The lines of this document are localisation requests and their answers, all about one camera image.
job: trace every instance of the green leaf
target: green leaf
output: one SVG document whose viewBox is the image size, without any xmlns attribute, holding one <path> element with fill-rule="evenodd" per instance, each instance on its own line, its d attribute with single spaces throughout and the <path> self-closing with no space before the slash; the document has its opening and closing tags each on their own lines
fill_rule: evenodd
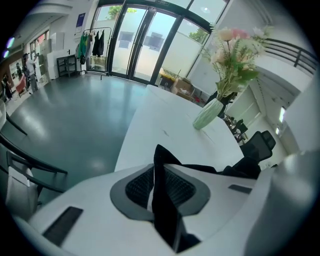
<svg viewBox="0 0 320 256">
<path fill-rule="evenodd" d="M 259 75 L 258 71 L 245 69 L 245 70 L 239 70 L 238 76 L 241 77 L 240 80 L 250 81 L 252 79 L 255 79 Z"/>
</svg>

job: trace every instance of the staircase railing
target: staircase railing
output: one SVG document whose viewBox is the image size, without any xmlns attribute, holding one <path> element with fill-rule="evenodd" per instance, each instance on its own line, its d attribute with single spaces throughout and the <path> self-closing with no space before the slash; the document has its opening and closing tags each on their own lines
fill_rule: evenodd
<svg viewBox="0 0 320 256">
<path fill-rule="evenodd" d="M 289 42 L 268 38 L 265 48 L 268 54 L 275 55 L 279 59 L 293 64 L 294 67 L 305 73 L 313 75 L 319 64 L 317 56 Z"/>
</svg>

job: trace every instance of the gray floor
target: gray floor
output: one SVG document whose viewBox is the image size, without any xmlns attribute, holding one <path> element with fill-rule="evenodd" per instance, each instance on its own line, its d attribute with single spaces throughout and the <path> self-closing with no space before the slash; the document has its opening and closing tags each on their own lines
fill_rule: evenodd
<svg viewBox="0 0 320 256">
<path fill-rule="evenodd" d="M 114 171 L 145 85 L 117 77 L 82 75 L 60 78 L 26 99 L 12 114 L 28 136 L 8 122 L 1 132 L 32 156 L 68 171 L 68 175 L 33 170 L 33 175 L 69 189 L 91 177 Z M 3 164 L 4 152 L 0 152 Z M 2 187 L 6 177 L 0 175 Z M 43 189 L 47 203 L 58 193 Z"/>
</svg>

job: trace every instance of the black jacket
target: black jacket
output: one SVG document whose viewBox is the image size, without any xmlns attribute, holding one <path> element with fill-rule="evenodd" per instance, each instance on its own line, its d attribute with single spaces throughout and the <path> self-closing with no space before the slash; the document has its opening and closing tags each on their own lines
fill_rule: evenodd
<svg viewBox="0 0 320 256">
<path fill-rule="evenodd" d="M 105 31 L 102 31 L 102 35 L 99 38 L 99 31 L 96 33 L 94 37 L 94 45 L 92 49 L 92 55 L 100 57 L 104 54 L 104 46 L 105 46 Z"/>
</svg>

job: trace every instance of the green vase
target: green vase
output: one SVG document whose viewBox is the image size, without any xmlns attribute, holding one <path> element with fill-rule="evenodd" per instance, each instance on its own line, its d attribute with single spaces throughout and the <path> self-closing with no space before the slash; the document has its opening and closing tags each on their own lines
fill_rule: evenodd
<svg viewBox="0 0 320 256">
<path fill-rule="evenodd" d="M 193 127 L 197 130 L 206 127 L 210 124 L 220 113 L 223 108 L 223 104 L 214 98 L 200 111 L 196 119 L 193 121 Z"/>
</svg>

